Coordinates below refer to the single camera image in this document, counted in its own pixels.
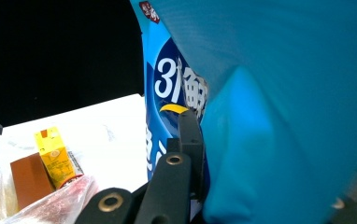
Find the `black background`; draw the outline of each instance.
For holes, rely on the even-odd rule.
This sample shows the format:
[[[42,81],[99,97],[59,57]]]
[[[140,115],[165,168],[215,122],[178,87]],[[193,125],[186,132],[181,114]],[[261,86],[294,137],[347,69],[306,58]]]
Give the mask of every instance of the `black background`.
[[[129,0],[0,2],[0,123],[143,93]]]

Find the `blue fabric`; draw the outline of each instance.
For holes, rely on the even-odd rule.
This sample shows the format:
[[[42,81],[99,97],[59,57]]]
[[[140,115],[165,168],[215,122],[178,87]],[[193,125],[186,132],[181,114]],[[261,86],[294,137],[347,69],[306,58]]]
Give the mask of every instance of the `blue fabric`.
[[[209,85],[209,223],[322,223],[357,170],[357,1],[151,0]]]

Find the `yellow carton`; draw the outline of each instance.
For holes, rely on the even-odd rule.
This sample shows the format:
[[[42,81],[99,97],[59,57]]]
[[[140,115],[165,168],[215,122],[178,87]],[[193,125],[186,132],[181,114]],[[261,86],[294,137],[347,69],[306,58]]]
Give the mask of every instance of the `yellow carton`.
[[[39,155],[47,168],[55,188],[75,176],[62,137],[56,127],[35,133]]]

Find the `brown box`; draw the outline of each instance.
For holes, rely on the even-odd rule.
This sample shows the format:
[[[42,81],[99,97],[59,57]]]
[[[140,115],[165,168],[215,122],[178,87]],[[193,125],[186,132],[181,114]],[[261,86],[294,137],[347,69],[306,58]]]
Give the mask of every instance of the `brown box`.
[[[54,192],[47,171],[38,153],[10,164],[18,197],[19,209]]]

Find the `plastic bag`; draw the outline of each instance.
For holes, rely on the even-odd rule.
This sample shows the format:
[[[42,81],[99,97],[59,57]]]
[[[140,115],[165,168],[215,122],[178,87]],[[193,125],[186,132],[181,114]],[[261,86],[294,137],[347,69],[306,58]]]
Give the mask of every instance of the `plastic bag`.
[[[185,61],[152,5],[141,0],[131,0],[131,4],[142,31],[147,174],[150,180],[158,160],[166,153],[167,139],[179,137],[179,114],[191,109],[201,122],[208,85]],[[190,219],[201,206],[201,202],[192,200]]]
[[[206,222],[326,222],[357,173],[357,3],[150,3],[209,86]]]
[[[82,208],[97,191],[94,178],[84,175],[70,185],[25,207],[15,216],[1,220],[0,224],[74,223]]]

